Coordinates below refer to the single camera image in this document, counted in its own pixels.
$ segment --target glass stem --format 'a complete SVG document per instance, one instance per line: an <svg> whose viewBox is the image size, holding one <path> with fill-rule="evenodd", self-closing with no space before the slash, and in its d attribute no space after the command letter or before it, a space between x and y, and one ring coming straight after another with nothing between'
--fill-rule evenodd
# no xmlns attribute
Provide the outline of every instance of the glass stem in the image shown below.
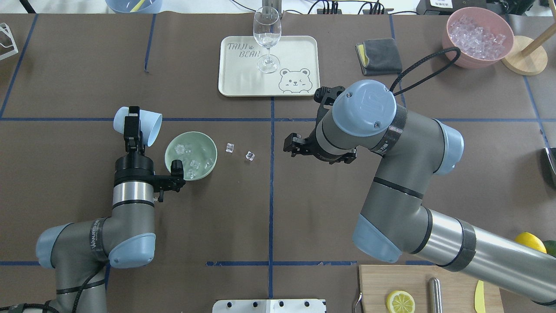
<svg viewBox="0 0 556 313"><path fill-rule="evenodd" d="M270 58L270 48L267 48L267 54L266 54L266 60L265 60L265 62L266 62L267 64L272 63L272 59Z"/></svg>

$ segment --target lemon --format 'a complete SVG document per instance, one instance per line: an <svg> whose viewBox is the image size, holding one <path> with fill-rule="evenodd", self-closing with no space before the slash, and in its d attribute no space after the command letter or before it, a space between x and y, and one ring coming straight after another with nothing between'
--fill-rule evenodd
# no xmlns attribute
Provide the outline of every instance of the lemon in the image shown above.
<svg viewBox="0 0 556 313"><path fill-rule="evenodd" d="M523 232L519 234L514 239L514 241L521 243L524 246L528 246L529 248L533 248L544 253L547 252L547 249L544 247L543 242L531 233Z"/></svg>
<svg viewBox="0 0 556 313"><path fill-rule="evenodd" d="M409 293L395 290L386 297L386 307L390 313L413 313L415 312L415 300Z"/></svg>

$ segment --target light blue joint cap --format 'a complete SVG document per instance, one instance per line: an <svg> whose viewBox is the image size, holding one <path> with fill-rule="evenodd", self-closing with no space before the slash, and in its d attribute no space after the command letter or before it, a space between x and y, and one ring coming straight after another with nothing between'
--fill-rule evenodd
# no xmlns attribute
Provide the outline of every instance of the light blue joint cap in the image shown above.
<svg viewBox="0 0 556 313"><path fill-rule="evenodd" d="M155 257L154 233L144 233L128 238L118 244L110 254L110 265L115 268L140 267Z"/></svg>
<svg viewBox="0 0 556 313"><path fill-rule="evenodd" d="M353 242L359 250L384 262L394 263L401 256L401 250L361 214L353 232Z"/></svg>
<svg viewBox="0 0 556 313"><path fill-rule="evenodd" d="M356 137L381 133L392 123L395 115L394 95L376 80L360 80L349 86L332 107L336 125Z"/></svg>
<svg viewBox="0 0 556 313"><path fill-rule="evenodd" d="M455 164L461 160L463 155L463 136L459 131L451 128L450 126L442 124L439 120L434 119L442 128L444 135L444 157L438 170L434 173L436 175L446 175L450 173Z"/></svg>
<svg viewBox="0 0 556 313"><path fill-rule="evenodd" d="M73 223L67 223L65 225L49 228L42 232L39 236L37 246L35 247L35 255L37 256L38 263L42 267L54 268L50 260L50 257L52 256L52 248L54 248L54 244L56 243L58 236L60 236L60 233L70 224Z"/></svg>

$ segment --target wine glass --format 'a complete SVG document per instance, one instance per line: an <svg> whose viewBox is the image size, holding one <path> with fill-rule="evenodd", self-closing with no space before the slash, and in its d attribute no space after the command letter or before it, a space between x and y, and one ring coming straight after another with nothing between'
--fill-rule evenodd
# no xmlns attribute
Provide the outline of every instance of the wine glass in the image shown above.
<svg viewBox="0 0 556 313"><path fill-rule="evenodd" d="M253 36L260 46L268 50L267 54L257 61L257 67L261 72L274 73L280 67L280 61L275 55L270 54L270 48L280 41L281 35L282 24L278 11L273 7L259 8L253 20Z"/></svg>

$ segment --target blue tape line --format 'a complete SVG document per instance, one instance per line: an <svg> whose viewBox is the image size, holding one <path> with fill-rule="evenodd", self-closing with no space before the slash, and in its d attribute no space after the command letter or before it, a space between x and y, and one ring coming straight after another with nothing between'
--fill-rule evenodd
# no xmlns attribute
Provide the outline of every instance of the blue tape line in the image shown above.
<svg viewBox="0 0 556 313"><path fill-rule="evenodd" d="M114 118L1 118L3 121L113 121Z"/></svg>
<svg viewBox="0 0 556 313"><path fill-rule="evenodd" d="M316 121L316 119L311 119L311 118L293 118L293 119L288 119L288 118L281 118L281 119L274 119L275 122L314 122Z"/></svg>
<svg viewBox="0 0 556 313"><path fill-rule="evenodd" d="M394 19L392 18L392 15L388 14L388 17L390 18L390 32L392 33L392 38L394 40L396 40L396 32L394 31ZM401 80L398 83L398 85L400 86L400 91L401 91ZM404 104L404 107L407 108L407 105L405 104L405 96L403 94L403 92L400 94L401 97L401 102Z"/></svg>
<svg viewBox="0 0 556 313"><path fill-rule="evenodd" d="M531 99L531 105L533 106L533 111L535 111L535 116L537 117L537 122L539 123L540 131L543 133L543 140L544 146L550 148L548 144L547 133L544 131L543 122L540 120L539 110L537 109L537 103L535 103L535 98L533 97L533 93L531 92L531 87L529 86L529 80L527 80L527 76L523 76L523 81L525 82L525 88L527 88L527 93L529 93L529 98Z"/></svg>
<svg viewBox="0 0 556 313"><path fill-rule="evenodd" d="M31 24L31 29L29 30L29 34L27 35L27 40L25 40L25 45L21 50L21 54L19 55L19 60L17 61L16 70L13 72L12 81L9 83L8 91L6 92L6 97L4 98L4 103L2 104L2 108L0 109L0 118L4 114L4 110L6 109L6 105L8 104L9 95L12 92L12 87L14 82L16 81L17 72L19 71L19 67L21 66L21 61L23 61L23 56L27 51L27 46L29 45L29 41L31 40L31 35L33 34L34 26L37 23L38 14L35 14L33 19L33 23Z"/></svg>
<svg viewBox="0 0 556 313"><path fill-rule="evenodd" d="M148 35L148 44L147 44L147 55L145 56L145 69L144 71L148 73L147 65L148 65L148 55L151 52L151 42L152 42L152 34L155 32L155 21L156 21L156 14L152 15L152 22L151 22L151 33Z"/></svg>
<svg viewBox="0 0 556 313"><path fill-rule="evenodd" d="M276 266L352 266L357 264L357 261L275 261Z"/></svg>
<svg viewBox="0 0 556 313"><path fill-rule="evenodd" d="M266 118L162 118L162 121L183 122L183 121L199 121L199 122L270 122Z"/></svg>
<svg viewBox="0 0 556 313"><path fill-rule="evenodd" d="M268 261L218 261L207 262L206 266L267 266Z"/></svg>
<svg viewBox="0 0 556 313"><path fill-rule="evenodd" d="M38 261L0 261L0 266L40 266Z"/></svg>
<svg viewBox="0 0 556 313"><path fill-rule="evenodd" d="M270 200L269 200L269 299L273 297L274 274L274 97L270 97Z"/></svg>
<svg viewBox="0 0 556 313"><path fill-rule="evenodd" d="M113 121L114 118L0 118L3 121ZM165 122L270 122L268 118L163 118ZM281 118L275 122L314 122L311 118Z"/></svg>
<svg viewBox="0 0 556 313"><path fill-rule="evenodd" d="M110 277L110 263L106 264L106 272L105 272L105 290L108 290L108 278Z"/></svg>
<svg viewBox="0 0 556 313"><path fill-rule="evenodd" d="M425 261L425 260L409 260L405 261L406 265L435 265L432 262Z"/></svg>
<svg viewBox="0 0 556 313"><path fill-rule="evenodd" d="M536 119L437 119L441 122L536 122Z"/></svg>
<svg viewBox="0 0 556 313"><path fill-rule="evenodd" d="M352 266L357 261L273 261L273 266ZM207 262L206 266L267 266L268 261L217 261Z"/></svg>
<svg viewBox="0 0 556 313"><path fill-rule="evenodd" d="M392 33L392 38L396 40L396 33L394 32L394 19L392 19L392 15L388 14L390 18L390 32Z"/></svg>

